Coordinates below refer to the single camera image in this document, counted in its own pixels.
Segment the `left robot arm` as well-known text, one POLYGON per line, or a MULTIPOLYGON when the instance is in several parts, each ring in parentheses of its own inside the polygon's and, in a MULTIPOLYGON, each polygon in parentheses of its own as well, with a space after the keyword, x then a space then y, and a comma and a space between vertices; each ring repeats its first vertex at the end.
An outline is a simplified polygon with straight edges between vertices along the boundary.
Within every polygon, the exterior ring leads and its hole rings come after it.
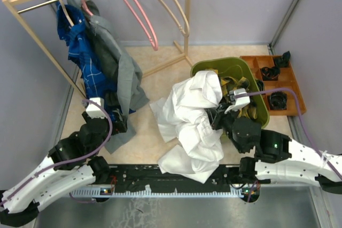
POLYGON ((21 227, 34 220, 48 205, 72 191, 104 184, 111 170, 99 147, 106 138, 127 131, 126 119, 117 111, 114 120, 82 114, 85 124, 60 140, 43 161, 20 183, 1 191, 1 224, 21 227))

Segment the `pink hanger with white shirt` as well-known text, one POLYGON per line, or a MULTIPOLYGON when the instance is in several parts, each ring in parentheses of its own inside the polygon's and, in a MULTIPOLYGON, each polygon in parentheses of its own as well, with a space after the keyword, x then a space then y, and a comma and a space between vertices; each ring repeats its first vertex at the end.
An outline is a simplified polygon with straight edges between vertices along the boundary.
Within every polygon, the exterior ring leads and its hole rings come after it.
POLYGON ((158 38, 156 36, 156 33, 154 31, 154 28, 145 13, 143 7, 141 6, 140 2, 138 0, 132 0, 132 2, 136 5, 138 12, 132 7, 130 2, 128 0, 123 0, 123 2, 126 4, 128 9, 131 11, 139 25, 141 26, 142 30, 147 36, 147 39, 149 40, 149 43, 151 44, 152 48, 155 51, 159 50, 159 43, 158 38))

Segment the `yellow plaid shirt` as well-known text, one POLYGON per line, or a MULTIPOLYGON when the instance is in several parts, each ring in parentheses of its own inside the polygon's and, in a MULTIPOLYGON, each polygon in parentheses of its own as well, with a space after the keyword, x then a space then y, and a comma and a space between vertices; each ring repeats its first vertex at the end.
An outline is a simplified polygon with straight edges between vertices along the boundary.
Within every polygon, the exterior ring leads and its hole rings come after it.
MULTIPOLYGON (((217 69, 209 70, 214 71, 219 76, 222 91, 222 99, 220 101, 220 104, 231 104, 230 99, 228 97, 228 93, 231 90, 244 88, 247 92, 249 91, 250 82, 246 77, 242 76, 242 78, 238 80, 232 76, 221 76, 222 74, 220 74, 217 69)), ((257 104, 253 99, 250 99, 250 103, 244 108, 242 108, 241 111, 239 111, 238 117, 242 116, 247 117, 253 121, 257 119, 257 104)))

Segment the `grey shirt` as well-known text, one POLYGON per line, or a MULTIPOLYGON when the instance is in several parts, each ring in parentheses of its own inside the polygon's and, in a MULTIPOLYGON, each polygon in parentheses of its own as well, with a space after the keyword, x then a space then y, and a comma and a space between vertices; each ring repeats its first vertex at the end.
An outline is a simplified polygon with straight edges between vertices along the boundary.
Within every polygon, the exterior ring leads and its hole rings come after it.
MULTIPOLYGON (((93 13, 90 16, 81 7, 81 0, 68 0, 67 4, 80 9, 88 23, 87 32, 94 52, 100 59, 100 66, 106 77, 117 82, 117 92, 104 98, 104 109, 111 118, 111 112, 119 109, 123 116, 145 106, 149 99, 141 88, 142 71, 136 61, 128 54, 115 35, 113 26, 99 15, 97 6, 87 0, 87 6, 93 13)), ((114 153, 120 146, 129 142, 136 134, 127 120, 127 132, 112 135, 105 148, 114 153)))

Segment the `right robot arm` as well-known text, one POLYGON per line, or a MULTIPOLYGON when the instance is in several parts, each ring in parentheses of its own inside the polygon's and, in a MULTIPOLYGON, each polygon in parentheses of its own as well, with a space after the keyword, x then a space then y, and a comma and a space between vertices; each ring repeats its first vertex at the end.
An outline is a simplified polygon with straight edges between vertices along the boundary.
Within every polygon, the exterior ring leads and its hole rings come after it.
POLYGON ((243 157, 239 178, 245 183, 299 182, 341 194, 341 155, 306 146, 289 136, 262 129, 261 124, 239 117, 227 105, 208 108, 206 113, 214 130, 223 130, 243 157))

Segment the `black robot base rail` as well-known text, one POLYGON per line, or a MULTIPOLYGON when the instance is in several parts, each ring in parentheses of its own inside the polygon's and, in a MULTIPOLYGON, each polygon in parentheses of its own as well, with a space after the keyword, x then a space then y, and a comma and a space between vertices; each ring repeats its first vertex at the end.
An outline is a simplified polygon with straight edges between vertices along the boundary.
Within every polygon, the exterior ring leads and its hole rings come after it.
POLYGON ((104 202, 111 198, 238 198, 256 202, 260 184, 239 175, 237 165, 220 165, 204 183, 162 173, 158 165, 111 165, 105 180, 80 187, 71 196, 104 202))

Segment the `white shirt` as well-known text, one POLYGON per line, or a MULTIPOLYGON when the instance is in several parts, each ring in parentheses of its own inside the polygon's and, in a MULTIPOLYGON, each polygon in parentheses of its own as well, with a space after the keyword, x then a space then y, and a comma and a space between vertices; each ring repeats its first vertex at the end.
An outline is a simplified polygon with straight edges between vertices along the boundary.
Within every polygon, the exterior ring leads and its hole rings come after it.
POLYGON ((164 142, 178 144, 158 160, 162 173, 182 175, 205 183, 224 157, 222 130, 213 130, 206 110, 222 99, 218 75, 203 70, 174 84, 167 98, 150 103, 164 142))

